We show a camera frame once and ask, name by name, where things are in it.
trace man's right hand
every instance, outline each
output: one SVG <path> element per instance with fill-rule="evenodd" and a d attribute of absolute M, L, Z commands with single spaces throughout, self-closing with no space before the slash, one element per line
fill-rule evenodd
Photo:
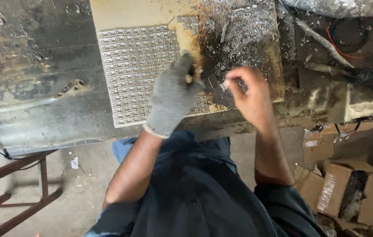
<path fill-rule="evenodd" d="M 243 93 L 236 79 L 241 78 L 248 90 Z M 236 107 L 243 117 L 257 129 L 275 120 L 270 89 L 261 71 L 256 67 L 238 67 L 226 74 L 225 86 L 233 94 Z"/>

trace shirt sleeve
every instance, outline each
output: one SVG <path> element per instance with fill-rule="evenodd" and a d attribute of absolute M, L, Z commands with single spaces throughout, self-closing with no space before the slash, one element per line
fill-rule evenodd
<path fill-rule="evenodd" d="M 294 187 L 261 185 L 255 187 L 254 194 L 288 236 L 326 236 Z"/>
<path fill-rule="evenodd" d="M 140 202 L 126 202 L 110 205 L 102 210 L 96 224 L 85 237 L 124 236 L 134 227 Z"/>

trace cardboard box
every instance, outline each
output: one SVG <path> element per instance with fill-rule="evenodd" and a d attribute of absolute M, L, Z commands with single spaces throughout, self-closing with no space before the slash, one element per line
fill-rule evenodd
<path fill-rule="evenodd" d="M 340 132 L 351 132 L 353 131 L 357 123 L 347 124 L 341 126 L 337 124 Z M 358 132 L 365 131 L 373 128 L 373 121 L 361 122 Z M 334 124 L 327 125 L 320 133 L 312 134 L 305 132 L 303 140 L 303 156 L 306 164 L 316 163 L 320 160 L 326 160 L 334 155 L 334 139 L 335 135 L 338 134 L 336 126 Z"/>
<path fill-rule="evenodd" d="M 294 187 L 308 203 L 311 210 L 317 213 L 317 204 L 324 186 L 324 178 L 297 165 L 293 172 Z"/>
<path fill-rule="evenodd" d="M 365 162 L 331 162 L 326 169 L 324 186 L 317 204 L 317 210 L 333 218 L 338 218 L 347 182 L 354 170 L 362 170 L 368 173 L 368 180 L 364 189 L 366 198 L 361 201 L 357 222 L 373 225 L 373 167 Z"/>
<path fill-rule="evenodd" d="M 334 155 L 334 135 L 307 134 L 303 140 L 303 157 L 305 163 L 316 163 Z"/>
<path fill-rule="evenodd" d="M 346 124 L 344 126 L 340 125 L 340 124 L 337 124 L 337 127 L 338 129 L 340 130 L 340 132 L 351 132 L 353 131 L 357 126 L 357 123 L 352 123 L 352 124 Z M 314 128 L 314 126 L 312 127 L 305 127 L 306 129 L 308 130 L 311 130 L 312 128 Z M 367 121 L 363 121 L 360 123 L 359 125 L 359 128 L 357 129 L 357 131 L 365 131 L 365 130 L 369 130 L 369 129 L 372 129 L 373 128 L 373 121 L 372 120 L 367 120 Z M 326 134 L 337 134 L 338 131 L 336 129 L 336 126 L 335 124 L 329 124 L 328 127 L 324 128 L 320 134 L 323 134 L 323 135 L 326 135 Z"/>

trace metal table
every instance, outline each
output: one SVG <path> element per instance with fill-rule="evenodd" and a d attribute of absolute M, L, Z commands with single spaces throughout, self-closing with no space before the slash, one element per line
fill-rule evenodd
<path fill-rule="evenodd" d="M 373 115 L 373 94 L 366 89 L 332 82 L 327 91 L 304 91 L 288 77 L 284 101 L 274 104 L 280 127 Z M 80 81 L 85 86 L 59 96 Z M 140 125 L 115 129 L 110 109 L 87 0 L 0 1 L 0 147 L 17 155 L 140 133 Z M 187 117 L 177 129 L 207 140 L 253 127 L 231 109 Z"/>

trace gray work glove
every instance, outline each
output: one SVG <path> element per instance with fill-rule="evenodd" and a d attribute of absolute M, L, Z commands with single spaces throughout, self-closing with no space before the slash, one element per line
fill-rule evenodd
<path fill-rule="evenodd" d="M 156 79 L 154 94 L 150 100 L 152 112 L 143 125 L 146 132 L 156 137 L 169 138 L 194 106 L 204 85 L 200 81 L 186 82 L 191 65 L 191 55 L 183 52 L 183 55 Z"/>

